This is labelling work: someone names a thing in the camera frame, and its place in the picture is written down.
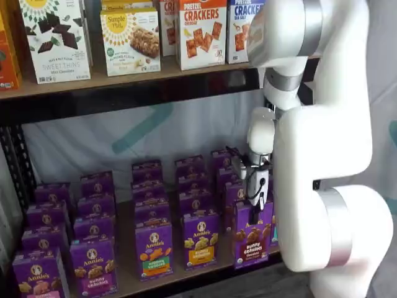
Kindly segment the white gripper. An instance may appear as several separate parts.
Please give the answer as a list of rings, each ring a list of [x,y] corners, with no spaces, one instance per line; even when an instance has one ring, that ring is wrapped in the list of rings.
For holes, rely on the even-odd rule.
[[[251,203],[249,224],[256,225],[259,209],[262,212],[267,200],[269,187],[269,170],[259,167],[249,168],[246,174],[246,199]]]

